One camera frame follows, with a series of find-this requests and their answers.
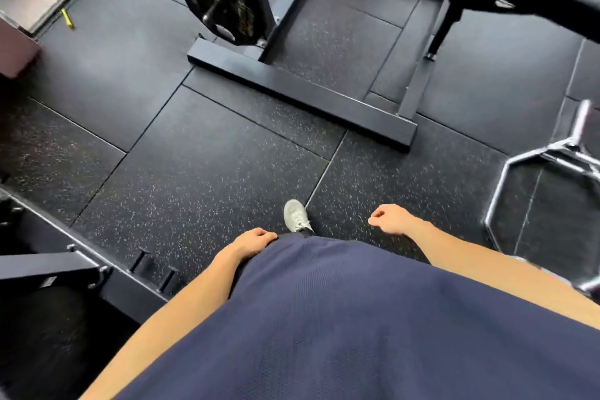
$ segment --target sneaker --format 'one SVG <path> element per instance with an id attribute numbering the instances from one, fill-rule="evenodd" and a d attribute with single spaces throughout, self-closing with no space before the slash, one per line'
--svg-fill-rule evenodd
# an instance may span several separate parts
<path id="1" fill-rule="evenodd" d="M 297 199 L 290 199 L 283 207 L 283 219 L 286 222 L 287 229 L 297 233 L 300 229 L 308 228 L 313 230 L 308 221 L 308 214 L 303 204 Z"/>

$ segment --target speckled floor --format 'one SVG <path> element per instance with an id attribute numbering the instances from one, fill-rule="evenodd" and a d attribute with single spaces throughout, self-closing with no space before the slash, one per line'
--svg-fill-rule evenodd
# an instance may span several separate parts
<path id="1" fill-rule="evenodd" d="M 393 112 L 440 0 L 303 0 L 273 49 L 281 68 Z M 600 47 L 534 17 L 466 13 L 440 50 L 410 153 L 203 69 L 212 39 L 183 0 L 73 0 L 39 61 L 0 98 L 9 185 L 125 264 L 139 246 L 191 279 L 240 232 L 284 229 L 308 203 L 320 234 L 423 259 L 367 225 L 396 202 L 489 246 L 481 221 L 500 165 L 547 143 L 576 100 L 600 108 Z M 586 136 L 600 154 L 600 111 Z M 494 226 L 506 252 L 576 279 L 600 263 L 598 190 L 537 164 L 514 170 Z"/>

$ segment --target yellow object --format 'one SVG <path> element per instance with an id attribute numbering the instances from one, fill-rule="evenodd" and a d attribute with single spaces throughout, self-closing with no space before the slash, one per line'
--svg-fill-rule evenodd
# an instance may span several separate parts
<path id="1" fill-rule="evenodd" d="M 65 18 L 65 23 L 67 24 L 67 26 L 71 29 L 74 29 L 75 26 L 73 25 L 73 22 L 71 22 L 71 18 L 69 17 L 69 15 L 67 14 L 67 11 L 63 8 L 61 10 L 62 13 L 62 17 Z"/>

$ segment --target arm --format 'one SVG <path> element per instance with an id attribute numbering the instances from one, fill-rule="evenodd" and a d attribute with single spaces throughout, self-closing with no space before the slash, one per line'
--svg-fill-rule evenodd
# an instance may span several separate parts
<path id="1" fill-rule="evenodd" d="M 396 204 L 379 206 L 369 224 L 415 241 L 433 266 L 485 283 L 600 330 L 600 307 L 552 275 L 437 229 Z"/>
<path id="2" fill-rule="evenodd" d="M 211 265 L 152 315 L 117 352 L 80 400 L 109 400 L 162 353 L 223 305 L 239 263 L 275 240 L 274 232 L 255 228 L 217 253 Z"/>

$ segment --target hand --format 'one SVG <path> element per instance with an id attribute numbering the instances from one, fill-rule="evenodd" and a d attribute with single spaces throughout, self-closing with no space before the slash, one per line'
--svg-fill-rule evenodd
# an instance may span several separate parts
<path id="1" fill-rule="evenodd" d="M 402 236 L 415 223 L 416 217 L 398 204 L 382 204 L 371 214 L 369 224 L 388 234 Z"/>
<path id="2" fill-rule="evenodd" d="M 274 232 L 255 228 L 238 236 L 226 249 L 235 252 L 241 260 L 244 260 L 262 252 L 268 243 L 276 238 L 277 235 Z"/>

